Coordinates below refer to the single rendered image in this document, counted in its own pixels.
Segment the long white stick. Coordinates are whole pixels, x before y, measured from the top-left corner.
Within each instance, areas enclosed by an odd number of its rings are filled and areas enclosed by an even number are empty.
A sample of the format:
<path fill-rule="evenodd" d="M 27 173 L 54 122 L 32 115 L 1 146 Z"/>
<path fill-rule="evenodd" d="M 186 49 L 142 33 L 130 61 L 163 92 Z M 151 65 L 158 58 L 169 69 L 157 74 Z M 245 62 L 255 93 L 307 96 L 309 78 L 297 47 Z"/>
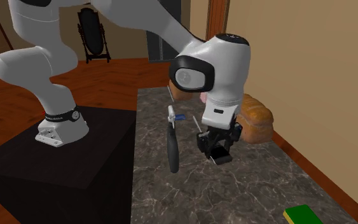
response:
<path fill-rule="evenodd" d="M 200 128 L 200 126 L 199 126 L 199 124 L 198 124 L 197 119 L 196 119 L 195 116 L 193 116 L 193 121 L 194 121 L 196 127 L 198 128 L 199 132 L 203 132 L 202 129 Z M 216 147 L 216 142 L 215 142 L 214 140 L 209 141 L 209 150 L 210 150 L 210 152 L 211 152 L 211 150 L 214 149 L 215 147 Z M 212 159 L 210 158 L 210 154 L 209 154 L 209 155 L 206 155 L 206 154 L 205 154 L 205 156 L 206 156 L 207 159 L 209 159 L 209 160 L 212 161 Z"/>

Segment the dark grey door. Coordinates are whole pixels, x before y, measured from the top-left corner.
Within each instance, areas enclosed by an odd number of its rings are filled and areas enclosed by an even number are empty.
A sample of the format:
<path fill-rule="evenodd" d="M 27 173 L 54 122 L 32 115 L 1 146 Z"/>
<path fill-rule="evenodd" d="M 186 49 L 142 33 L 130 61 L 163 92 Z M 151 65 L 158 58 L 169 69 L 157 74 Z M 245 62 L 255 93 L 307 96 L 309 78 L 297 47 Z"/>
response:
<path fill-rule="evenodd" d="M 179 22 L 181 21 L 181 0 L 158 0 L 160 4 Z M 168 62 L 178 52 L 158 35 L 147 31 L 148 60 L 150 63 Z"/>

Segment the black robot stand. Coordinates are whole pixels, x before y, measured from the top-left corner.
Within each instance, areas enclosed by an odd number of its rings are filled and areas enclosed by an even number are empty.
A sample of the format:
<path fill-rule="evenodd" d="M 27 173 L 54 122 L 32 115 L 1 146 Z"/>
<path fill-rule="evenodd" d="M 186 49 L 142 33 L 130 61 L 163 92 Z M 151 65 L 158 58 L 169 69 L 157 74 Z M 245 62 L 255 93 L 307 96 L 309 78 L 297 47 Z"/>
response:
<path fill-rule="evenodd" d="M 21 224 L 130 224 L 136 113 L 80 110 L 78 141 L 40 143 L 32 126 L 0 145 L 0 204 Z"/>

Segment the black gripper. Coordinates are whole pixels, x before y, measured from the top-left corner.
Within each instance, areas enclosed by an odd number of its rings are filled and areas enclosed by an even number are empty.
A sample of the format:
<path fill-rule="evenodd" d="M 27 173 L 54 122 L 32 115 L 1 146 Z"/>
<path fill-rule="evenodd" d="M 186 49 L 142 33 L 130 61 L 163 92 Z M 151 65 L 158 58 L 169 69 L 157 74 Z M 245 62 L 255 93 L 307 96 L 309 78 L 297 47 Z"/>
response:
<path fill-rule="evenodd" d="M 196 135 L 198 149 L 202 153 L 205 153 L 206 155 L 210 154 L 209 141 L 212 140 L 216 142 L 216 146 L 219 141 L 225 140 L 223 145 L 224 148 L 226 150 L 230 149 L 233 142 L 237 142 L 240 139 L 243 127 L 241 126 L 241 124 L 237 123 L 236 118 L 233 117 L 231 119 L 230 127 L 228 130 L 215 128 L 211 126 L 208 126 L 208 129 L 210 131 L 210 134 L 209 131 L 207 131 L 207 132 L 199 132 Z"/>

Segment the black standing mirror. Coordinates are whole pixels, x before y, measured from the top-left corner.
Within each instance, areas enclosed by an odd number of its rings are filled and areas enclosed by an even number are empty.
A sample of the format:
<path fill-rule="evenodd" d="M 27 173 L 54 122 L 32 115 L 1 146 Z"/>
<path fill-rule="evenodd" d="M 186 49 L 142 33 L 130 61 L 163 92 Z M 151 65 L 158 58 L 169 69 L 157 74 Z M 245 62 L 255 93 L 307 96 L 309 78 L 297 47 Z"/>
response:
<path fill-rule="evenodd" d="M 91 8 L 82 8 L 78 12 L 78 19 L 78 32 L 83 43 L 86 63 L 93 59 L 107 59 L 109 62 L 111 57 L 99 14 Z"/>

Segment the green and yellow sponge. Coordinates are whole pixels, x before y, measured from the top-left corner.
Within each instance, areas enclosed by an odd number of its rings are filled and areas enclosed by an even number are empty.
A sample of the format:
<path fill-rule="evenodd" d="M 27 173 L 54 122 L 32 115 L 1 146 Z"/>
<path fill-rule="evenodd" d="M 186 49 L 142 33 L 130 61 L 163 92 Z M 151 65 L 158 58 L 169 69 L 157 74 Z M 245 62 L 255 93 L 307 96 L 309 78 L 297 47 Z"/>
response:
<path fill-rule="evenodd" d="M 306 204 L 287 208 L 283 215 L 289 224 L 323 224 Z"/>

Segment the brown wooden door frame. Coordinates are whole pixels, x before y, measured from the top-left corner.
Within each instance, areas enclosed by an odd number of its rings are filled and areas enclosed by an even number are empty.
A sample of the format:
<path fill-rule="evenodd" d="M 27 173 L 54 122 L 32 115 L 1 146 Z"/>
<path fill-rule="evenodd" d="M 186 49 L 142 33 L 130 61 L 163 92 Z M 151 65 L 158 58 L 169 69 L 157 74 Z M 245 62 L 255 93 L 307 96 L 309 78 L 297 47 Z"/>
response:
<path fill-rule="evenodd" d="M 230 0 L 209 0 L 205 39 L 226 32 Z"/>

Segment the round brown bread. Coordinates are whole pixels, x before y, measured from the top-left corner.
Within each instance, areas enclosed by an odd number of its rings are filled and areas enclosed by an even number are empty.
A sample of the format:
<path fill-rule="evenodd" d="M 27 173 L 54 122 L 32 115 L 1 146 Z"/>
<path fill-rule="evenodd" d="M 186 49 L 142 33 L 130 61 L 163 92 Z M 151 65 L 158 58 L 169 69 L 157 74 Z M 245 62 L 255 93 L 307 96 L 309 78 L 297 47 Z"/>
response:
<path fill-rule="evenodd" d="M 200 99 L 201 93 L 183 92 L 182 90 L 179 90 L 171 81 L 169 81 L 169 87 L 171 89 L 172 96 L 173 96 L 174 100 L 186 101 L 186 100 L 190 100 L 194 97 L 197 97 Z"/>

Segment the brown bread loaf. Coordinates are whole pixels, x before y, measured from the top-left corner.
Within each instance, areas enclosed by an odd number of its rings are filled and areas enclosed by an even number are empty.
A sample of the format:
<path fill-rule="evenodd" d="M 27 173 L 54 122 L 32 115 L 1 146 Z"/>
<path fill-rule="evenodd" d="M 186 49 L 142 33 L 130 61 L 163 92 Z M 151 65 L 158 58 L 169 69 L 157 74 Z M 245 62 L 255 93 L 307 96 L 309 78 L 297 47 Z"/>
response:
<path fill-rule="evenodd" d="M 272 140 L 272 112 L 249 94 L 244 94 L 237 122 L 242 126 L 241 138 L 245 142 L 260 144 Z"/>

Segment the black rectangular block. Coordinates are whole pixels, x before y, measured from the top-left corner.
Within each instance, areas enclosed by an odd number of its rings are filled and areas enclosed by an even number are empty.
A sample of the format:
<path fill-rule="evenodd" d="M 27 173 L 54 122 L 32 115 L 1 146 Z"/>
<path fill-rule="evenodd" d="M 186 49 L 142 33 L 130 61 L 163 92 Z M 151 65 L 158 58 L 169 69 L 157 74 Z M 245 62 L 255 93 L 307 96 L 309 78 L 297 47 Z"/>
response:
<path fill-rule="evenodd" d="M 212 149 L 210 152 L 210 158 L 216 165 L 231 162 L 233 159 L 233 157 L 223 146 Z"/>

